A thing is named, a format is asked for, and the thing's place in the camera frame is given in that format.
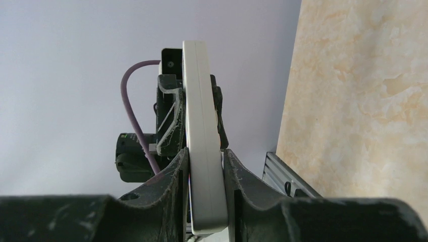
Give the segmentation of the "white remote control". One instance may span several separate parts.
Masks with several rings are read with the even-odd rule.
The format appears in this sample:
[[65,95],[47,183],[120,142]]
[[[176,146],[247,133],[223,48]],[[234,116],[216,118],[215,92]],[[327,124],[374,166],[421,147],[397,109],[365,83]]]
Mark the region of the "white remote control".
[[183,42],[183,87],[191,230],[195,235],[212,234],[228,226],[228,211],[218,118],[203,41]]

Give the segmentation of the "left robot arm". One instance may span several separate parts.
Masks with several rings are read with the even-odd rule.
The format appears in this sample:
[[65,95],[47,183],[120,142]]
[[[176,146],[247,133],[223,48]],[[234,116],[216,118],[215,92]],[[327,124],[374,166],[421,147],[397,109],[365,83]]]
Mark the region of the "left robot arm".
[[[149,152],[160,169],[166,168],[186,147],[185,93],[182,80],[175,75],[159,75],[156,103],[156,132],[145,134]],[[116,145],[116,168],[121,180],[144,183],[154,176],[135,133],[121,133]]]

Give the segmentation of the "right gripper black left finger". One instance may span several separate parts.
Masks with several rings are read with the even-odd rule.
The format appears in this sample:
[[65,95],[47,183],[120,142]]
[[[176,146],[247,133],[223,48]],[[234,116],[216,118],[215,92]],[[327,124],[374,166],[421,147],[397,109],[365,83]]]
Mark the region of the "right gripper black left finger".
[[184,241],[189,151],[116,199],[110,195],[1,197],[1,241]]

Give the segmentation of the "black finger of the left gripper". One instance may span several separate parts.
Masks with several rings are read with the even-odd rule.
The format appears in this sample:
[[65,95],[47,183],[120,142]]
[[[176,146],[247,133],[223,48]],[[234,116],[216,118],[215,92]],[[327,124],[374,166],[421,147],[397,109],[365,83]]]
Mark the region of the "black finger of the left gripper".
[[185,94],[175,75],[158,76],[156,95],[156,151],[175,156],[184,147]]

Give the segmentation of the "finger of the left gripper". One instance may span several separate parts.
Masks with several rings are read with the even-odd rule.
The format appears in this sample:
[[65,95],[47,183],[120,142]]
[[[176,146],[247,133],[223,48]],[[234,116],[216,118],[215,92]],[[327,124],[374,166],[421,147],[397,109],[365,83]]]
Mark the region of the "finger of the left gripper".
[[217,85],[216,77],[214,75],[210,75],[210,80],[211,80],[213,101],[214,101],[215,111],[216,111],[217,120],[218,120],[217,127],[218,127],[218,133],[220,136],[220,148],[221,150],[225,150],[229,146],[229,141],[227,138],[227,134],[226,134],[223,119],[222,119],[223,94],[220,86]]

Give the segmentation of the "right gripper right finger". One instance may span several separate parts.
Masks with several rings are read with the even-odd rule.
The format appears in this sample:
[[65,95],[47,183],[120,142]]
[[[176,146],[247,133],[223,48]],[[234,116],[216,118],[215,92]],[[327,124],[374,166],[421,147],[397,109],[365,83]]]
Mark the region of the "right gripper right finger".
[[387,198],[290,198],[224,152],[230,241],[427,241],[406,203]]

